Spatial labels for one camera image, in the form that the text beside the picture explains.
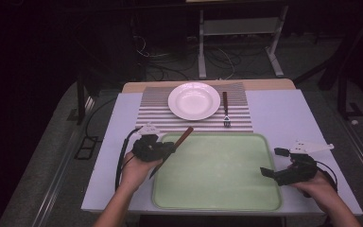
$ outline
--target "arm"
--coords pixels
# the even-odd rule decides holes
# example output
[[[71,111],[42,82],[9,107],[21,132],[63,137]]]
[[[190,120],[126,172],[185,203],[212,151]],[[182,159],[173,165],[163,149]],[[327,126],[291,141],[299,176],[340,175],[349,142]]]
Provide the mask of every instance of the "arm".
[[[94,226],[122,226],[134,192],[146,179],[149,170],[161,161],[145,163],[134,157],[131,152],[127,153],[123,164],[122,181]]]
[[[335,227],[361,226],[350,208],[321,172],[317,172],[316,176],[308,182],[294,183],[292,186],[307,192],[320,209],[329,215]]]

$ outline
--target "fork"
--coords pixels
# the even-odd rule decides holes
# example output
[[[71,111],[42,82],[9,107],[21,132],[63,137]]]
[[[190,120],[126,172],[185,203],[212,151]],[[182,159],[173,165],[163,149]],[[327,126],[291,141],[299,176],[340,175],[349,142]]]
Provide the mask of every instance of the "fork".
[[[223,92],[223,109],[225,110],[225,118],[223,118],[223,126],[229,128],[232,124],[228,114],[228,93]]]

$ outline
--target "knife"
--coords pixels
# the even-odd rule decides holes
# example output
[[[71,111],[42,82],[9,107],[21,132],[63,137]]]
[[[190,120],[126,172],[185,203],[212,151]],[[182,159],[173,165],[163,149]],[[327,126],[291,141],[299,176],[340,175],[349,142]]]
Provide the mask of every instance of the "knife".
[[[187,136],[193,131],[193,127],[188,127],[188,129],[182,134],[182,136],[179,138],[178,141],[176,141],[175,143],[175,149],[178,148],[178,146],[185,140],[185,138],[187,138]],[[166,156],[164,157],[164,160],[157,166],[155,166],[154,170],[152,170],[151,174],[149,175],[149,178],[151,179],[151,177],[159,170],[160,167],[162,167],[162,165],[164,164],[164,162],[167,160],[167,158],[169,158],[170,154],[172,153],[168,153],[166,154]]]

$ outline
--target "gray floor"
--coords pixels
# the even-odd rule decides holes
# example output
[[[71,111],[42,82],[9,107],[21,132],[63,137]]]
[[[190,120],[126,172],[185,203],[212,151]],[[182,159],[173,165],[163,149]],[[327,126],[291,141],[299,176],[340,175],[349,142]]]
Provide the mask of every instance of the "gray floor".
[[[223,37],[206,41],[208,79],[226,79],[233,71],[228,64],[229,60],[218,48],[226,51],[234,64],[234,73],[229,79],[274,79],[264,51],[269,40],[270,37],[253,36]],[[314,37],[310,34],[281,39],[276,55],[285,78],[294,79],[325,61],[339,44],[339,40],[320,41],[318,44],[313,41]],[[192,45],[191,49],[192,54],[183,58],[171,55],[150,60],[176,71],[183,70],[183,75],[180,72],[149,67],[147,80],[157,80],[162,76],[164,80],[185,80],[186,77],[197,79],[197,47]],[[232,53],[240,57],[240,63]],[[224,62],[215,61],[214,56]],[[335,158],[363,209],[363,161],[358,154],[363,145],[363,116],[351,119],[358,121],[356,125],[342,120],[336,111],[336,87],[330,91],[321,91],[317,87],[321,75],[322,72],[319,72],[300,83],[297,88],[303,91],[325,140],[335,145]],[[363,112],[362,92],[352,83],[349,83],[348,91],[349,101],[355,103]],[[80,206],[99,153],[99,143],[91,160],[75,160],[73,155],[85,135],[87,123],[89,135],[103,138],[118,92],[104,90],[100,96],[94,97],[94,107],[88,109],[86,119],[78,126],[75,121],[68,120],[70,112],[77,108],[76,86],[69,88],[58,104],[40,145],[2,216],[0,226],[91,226],[94,223],[97,214],[83,212]],[[289,217],[287,226],[317,226],[323,219],[324,217]],[[363,216],[358,219],[363,225]]]

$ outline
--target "light green tray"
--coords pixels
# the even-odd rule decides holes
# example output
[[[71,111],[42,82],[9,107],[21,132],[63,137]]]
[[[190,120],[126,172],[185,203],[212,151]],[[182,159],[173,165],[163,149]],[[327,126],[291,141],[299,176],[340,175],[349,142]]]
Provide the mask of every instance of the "light green tray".
[[[181,135],[169,133],[163,142]],[[268,143],[254,133],[191,133],[155,175],[153,202],[162,209],[273,211],[279,186]]]

